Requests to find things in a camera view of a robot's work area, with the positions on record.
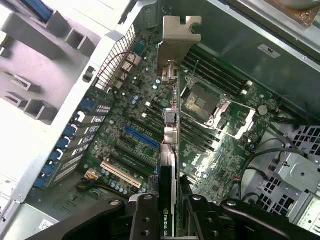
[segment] sticker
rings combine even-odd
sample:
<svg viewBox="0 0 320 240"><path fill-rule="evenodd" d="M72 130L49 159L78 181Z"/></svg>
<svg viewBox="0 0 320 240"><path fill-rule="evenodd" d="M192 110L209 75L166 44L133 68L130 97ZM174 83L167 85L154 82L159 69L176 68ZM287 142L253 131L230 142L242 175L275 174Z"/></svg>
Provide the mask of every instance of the sticker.
<svg viewBox="0 0 320 240"><path fill-rule="evenodd" d="M264 44L259 46L258 49L260 51L264 52L265 54L269 55L273 59L276 59L281 56L280 53L276 52L275 50L271 49L270 47L268 47L267 45L264 45Z"/></svg>
<svg viewBox="0 0 320 240"><path fill-rule="evenodd" d="M41 231L50 228L52 225L54 225L52 222L49 222L48 220L43 219L42 223L39 226L39 229Z"/></svg>

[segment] mounting screw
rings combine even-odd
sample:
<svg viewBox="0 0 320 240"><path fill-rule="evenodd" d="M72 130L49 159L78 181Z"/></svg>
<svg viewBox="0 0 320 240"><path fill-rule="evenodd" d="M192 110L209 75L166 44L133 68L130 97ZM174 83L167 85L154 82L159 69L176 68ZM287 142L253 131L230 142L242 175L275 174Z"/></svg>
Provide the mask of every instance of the mounting screw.
<svg viewBox="0 0 320 240"><path fill-rule="evenodd" d="M152 199L152 196L151 196L151 195L147 195L147 196L145 196L143 199L144 199L144 200L150 200L150 199Z"/></svg>
<svg viewBox="0 0 320 240"><path fill-rule="evenodd" d="M199 201L199 200L201 200L202 197L199 195L195 195L192 198L193 198L193 200Z"/></svg>
<svg viewBox="0 0 320 240"><path fill-rule="evenodd" d="M234 207L235 205L237 205L235 201L227 201L226 204L230 207Z"/></svg>
<svg viewBox="0 0 320 240"><path fill-rule="evenodd" d="M118 200L114 200L114 201L109 202L109 205L111 205L111 206L115 206L115 205L118 205L118 204L119 204Z"/></svg>

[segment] red wire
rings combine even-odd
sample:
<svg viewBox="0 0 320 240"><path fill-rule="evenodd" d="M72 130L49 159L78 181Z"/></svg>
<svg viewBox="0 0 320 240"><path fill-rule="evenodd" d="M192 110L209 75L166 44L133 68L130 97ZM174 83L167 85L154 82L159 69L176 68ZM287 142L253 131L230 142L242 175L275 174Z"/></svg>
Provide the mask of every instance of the red wire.
<svg viewBox="0 0 320 240"><path fill-rule="evenodd" d="M107 69L107 67L109 66L109 64L113 62L113 60L115 60L117 57L119 57L119 56L121 56L121 55L126 55L126 54L133 54L133 55L134 55L134 60L133 60L133 62L135 62L137 56L136 56L136 54L135 54L134 52L132 52L132 51L121 52L121 53L115 55L113 58L111 58L111 60L106 64L106 66L104 67L104 69L103 69L102 71L100 71L100 73L98 74L97 77L99 78L99 77L101 76L101 74L103 74L103 73L105 72L105 70Z"/></svg>

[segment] green circuit board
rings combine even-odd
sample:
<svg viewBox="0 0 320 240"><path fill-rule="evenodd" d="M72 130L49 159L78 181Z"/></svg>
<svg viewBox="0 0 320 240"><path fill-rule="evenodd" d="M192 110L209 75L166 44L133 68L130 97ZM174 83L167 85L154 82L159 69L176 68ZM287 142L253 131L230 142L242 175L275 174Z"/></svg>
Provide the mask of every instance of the green circuit board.
<svg viewBox="0 0 320 240"><path fill-rule="evenodd" d="M133 51L142 60L133 67L120 89L112 88L114 106L79 166L83 173L88 168L102 172L102 180L106 184L118 186L128 196L148 191L148 176L158 172L158 149L155 146L163 141L163 109L170 108L173 97L172 86L162 85L161 79L156 76L156 46L161 39L160 28L140 34ZM244 87L250 80L198 47L192 48L191 52L189 61L183 62L179 70L180 91L189 83L187 96L181 99L180 175L188 176L195 194L219 203L227 197L232 187L228 183L238 176L246 159L260 142L277 102L271 93L254 82L246 88L245 94L236 92L240 85ZM201 61L193 64L197 58ZM220 76L232 79L224 82ZM204 92L216 99L217 104L221 99L232 101L217 126L223 132L204 127L208 119L188 108L187 102L192 93ZM260 106L268 111L258 114L257 108ZM245 125L250 109L256 111L250 130L240 139L231 137ZM213 114L210 108L206 113ZM132 186L102 170L100 165L103 160L108 160L111 165L139 180L141 187Z"/></svg>

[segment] motherboard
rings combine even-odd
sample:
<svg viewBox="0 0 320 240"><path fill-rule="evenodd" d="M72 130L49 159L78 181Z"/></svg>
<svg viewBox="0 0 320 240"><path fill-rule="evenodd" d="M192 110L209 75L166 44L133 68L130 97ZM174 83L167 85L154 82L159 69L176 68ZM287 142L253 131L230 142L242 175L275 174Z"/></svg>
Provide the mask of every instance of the motherboard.
<svg viewBox="0 0 320 240"><path fill-rule="evenodd" d="M116 73L108 92L114 105L79 165L81 172L98 173L100 181L127 197L146 193L149 176L157 175L163 113L173 105L173 86L157 77L161 40L160 28L140 33L131 50L134 64L124 62ZM179 79L179 174L187 175L195 194L220 203L255 153L277 101L198 46L185 57ZM94 87L89 91L102 94Z"/></svg>

